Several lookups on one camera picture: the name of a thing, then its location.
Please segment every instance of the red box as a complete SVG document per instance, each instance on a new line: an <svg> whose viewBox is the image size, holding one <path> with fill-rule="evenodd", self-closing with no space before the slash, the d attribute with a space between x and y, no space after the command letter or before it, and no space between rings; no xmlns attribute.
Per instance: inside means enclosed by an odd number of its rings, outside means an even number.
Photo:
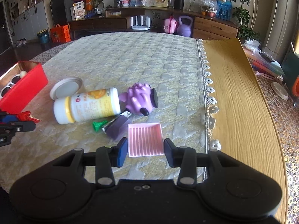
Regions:
<svg viewBox="0 0 299 224"><path fill-rule="evenodd" d="M60 26L56 25L55 28L50 29L51 38L53 42L69 42L71 41L70 32L68 30L68 26Z"/></svg>
<svg viewBox="0 0 299 224"><path fill-rule="evenodd" d="M48 79L39 62L19 61L0 77L0 87L5 87L11 78L21 71L27 74L21 78L0 100L0 109L10 114L19 114L27 104L48 83Z"/></svg>

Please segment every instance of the white sunglasses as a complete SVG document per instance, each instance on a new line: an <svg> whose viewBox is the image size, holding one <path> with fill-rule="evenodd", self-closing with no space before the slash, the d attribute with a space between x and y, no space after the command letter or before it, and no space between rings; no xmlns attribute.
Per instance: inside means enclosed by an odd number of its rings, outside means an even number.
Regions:
<svg viewBox="0 0 299 224"><path fill-rule="evenodd" d="M18 81L20 81L21 76L20 74L17 74L15 76L13 76L10 80L10 82L4 87L2 88L1 92L0 92L0 99L2 99L4 97L4 95L14 86L16 85L16 83Z"/></svg>

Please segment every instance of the white cabinet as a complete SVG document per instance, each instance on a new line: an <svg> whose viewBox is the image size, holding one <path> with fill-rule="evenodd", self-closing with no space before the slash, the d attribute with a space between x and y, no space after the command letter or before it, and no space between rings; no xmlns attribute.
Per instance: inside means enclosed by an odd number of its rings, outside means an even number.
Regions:
<svg viewBox="0 0 299 224"><path fill-rule="evenodd" d="M16 35L16 39L20 40L23 37L22 34L22 27L21 27L21 16L18 16L14 21L13 21L13 30L15 32Z"/></svg>
<svg viewBox="0 0 299 224"><path fill-rule="evenodd" d="M38 39L37 33L48 29L44 1L31 7L13 21L16 39Z"/></svg>
<svg viewBox="0 0 299 224"><path fill-rule="evenodd" d="M26 40L35 39L34 30L31 23L30 9L25 12L25 25L26 25Z"/></svg>
<svg viewBox="0 0 299 224"><path fill-rule="evenodd" d="M34 38L33 39L37 39L37 33L39 31L41 31L39 23L38 23L38 18L37 18L37 11L36 11L36 7L32 7L29 9L30 11L30 19L31 19L31 24L32 24L32 28L33 28L33 33L34 33Z"/></svg>
<svg viewBox="0 0 299 224"><path fill-rule="evenodd" d="M46 11L44 8L44 0L42 0L40 3L37 3L35 5L35 8L36 8L37 19L38 19L38 24L39 24L40 30L49 29L47 17L46 17Z"/></svg>

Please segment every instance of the purple toy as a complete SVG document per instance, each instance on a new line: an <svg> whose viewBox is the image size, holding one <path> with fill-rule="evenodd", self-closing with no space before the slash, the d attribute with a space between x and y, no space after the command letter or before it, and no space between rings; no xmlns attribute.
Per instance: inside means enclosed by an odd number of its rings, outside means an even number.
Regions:
<svg viewBox="0 0 299 224"><path fill-rule="evenodd" d="M135 83L127 93L119 95L119 100L126 103L132 114L148 116L153 108L158 108L156 90L148 84Z"/></svg>
<svg viewBox="0 0 299 224"><path fill-rule="evenodd" d="M189 25L183 24L182 23L182 18L189 19L191 21L191 23ZM190 37L191 36L191 27L192 27L192 24L193 24L193 19L189 16L180 16L178 18L178 22L180 23L180 25L177 29L178 35L185 36L185 37Z"/></svg>

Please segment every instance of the white egg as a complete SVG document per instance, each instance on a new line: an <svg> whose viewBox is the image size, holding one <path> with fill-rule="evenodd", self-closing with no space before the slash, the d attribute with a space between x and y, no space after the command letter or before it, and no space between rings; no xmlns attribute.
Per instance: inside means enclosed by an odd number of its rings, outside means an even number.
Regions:
<svg viewBox="0 0 299 224"><path fill-rule="evenodd" d="M26 71L21 71L21 72L20 72L20 78L23 78L26 74L27 74Z"/></svg>

